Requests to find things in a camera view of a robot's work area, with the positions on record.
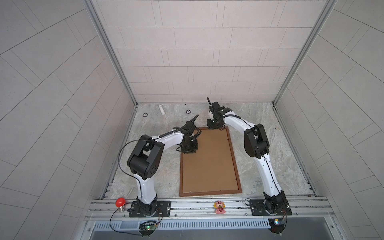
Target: wooden frame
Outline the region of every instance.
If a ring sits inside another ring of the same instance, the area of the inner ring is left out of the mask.
[[[206,130],[208,128],[207,127],[199,127],[199,129]],[[237,181],[238,189],[235,189],[235,190],[223,190],[223,191],[210,191],[210,192],[183,192],[183,153],[181,153],[181,157],[180,157],[180,191],[179,191],[179,196],[180,197],[236,194],[236,193],[242,193],[243,192],[242,189],[241,189],[239,173],[237,171],[235,154],[233,153],[233,147],[232,147],[231,136],[229,134],[229,128],[225,127],[225,130],[227,131],[229,148],[230,148],[230,151],[231,151],[232,162],[233,162],[233,169],[235,170],[235,176],[236,176],[236,181]]]

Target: gray wall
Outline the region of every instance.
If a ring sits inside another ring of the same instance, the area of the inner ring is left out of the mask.
[[[141,103],[274,100],[325,4],[92,2]]]
[[[133,108],[81,0],[0,1],[0,238],[70,239]]]
[[[384,1],[339,0],[277,104],[348,238],[384,239]]]

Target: robotic arm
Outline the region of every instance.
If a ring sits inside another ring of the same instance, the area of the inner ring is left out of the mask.
[[[257,163],[264,186],[265,210],[275,215],[281,212],[282,207],[289,206],[288,201],[277,182],[269,156],[269,141],[264,126],[250,123],[237,116],[232,109],[221,107],[217,102],[209,103],[210,119],[207,119],[209,129],[225,127],[225,124],[232,126],[244,134],[245,152],[253,157]]]
[[[196,115],[182,127],[174,127],[171,131],[159,136],[149,137],[143,135],[136,144],[127,165],[137,179],[137,195],[136,202],[139,204],[137,212],[143,213],[149,217],[155,213],[157,204],[157,194],[154,188],[154,179],[152,176],[156,173],[161,155],[164,150],[179,145],[180,151],[183,153],[194,153],[198,148],[197,137],[201,131],[196,128],[194,121],[199,115]]]

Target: side wall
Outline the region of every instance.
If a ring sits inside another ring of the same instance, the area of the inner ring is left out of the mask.
[[[339,0],[277,104],[349,240],[384,239],[384,2]]]
[[[81,0],[0,1],[0,238],[69,240],[133,108]]]
[[[325,1],[93,4],[138,102],[265,102]]]

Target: brown backing board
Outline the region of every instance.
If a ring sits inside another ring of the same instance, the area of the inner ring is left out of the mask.
[[[196,153],[181,153],[180,197],[242,193],[228,127],[200,127]]]

